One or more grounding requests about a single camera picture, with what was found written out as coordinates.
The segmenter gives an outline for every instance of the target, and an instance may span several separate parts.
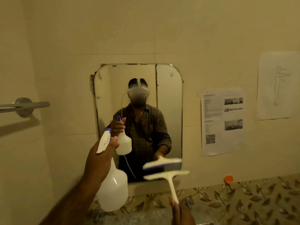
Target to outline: orange object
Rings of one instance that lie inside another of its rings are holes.
[[[231,175],[227,175],[227,176],[224,178],[224,182],[227,183],[227,184],[233,183],[233,177],[232,177]]]

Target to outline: paper sheet on wall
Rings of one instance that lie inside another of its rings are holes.
[[[201,97],[202,152],[237,150],[243,141],[244,98],[240,88],[209,90]]]
[[[289,118],[299,103],[300,53],[266,52],[260,56],[257,115],[260,120]]]

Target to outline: hair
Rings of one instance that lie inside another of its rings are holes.
[[[145,81],[144,78],[141,78],[141,79],[140,79],[140,82],[141,82],[141,84],[144,84],[144,85],[146,85],[146,86],[148,87],[148,84],[147,84],[147,82]],[[137,78],[133,78],[133,79],[131,79],[131,80],[129,81],[129,83],[128,83],[128,88],[130,88],[130,86],[132,86],[132,85],[134,85],[134,84],[137,84]]]

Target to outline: wall mirror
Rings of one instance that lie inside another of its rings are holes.
[[[111,128],[119,141],[123,131],[131,138],[131,152],[114,155],[116,167],[127,174],[129,183],[145,181],[144,175],[180,170],[181,164],[142,168],[159,156],[182,158],[183,81],[178,69],[170,64],[101,66],[94,76],[99,137]]]

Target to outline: white vr headset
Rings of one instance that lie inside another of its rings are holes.
[[[143,98],[148,98],[150,95],[150,90],[141,85],[141,80],[137,79],[137,86],[133,86],[132,88],[129,88],[127,91],[128,95],[132,98],[134,97],[143,97]]]

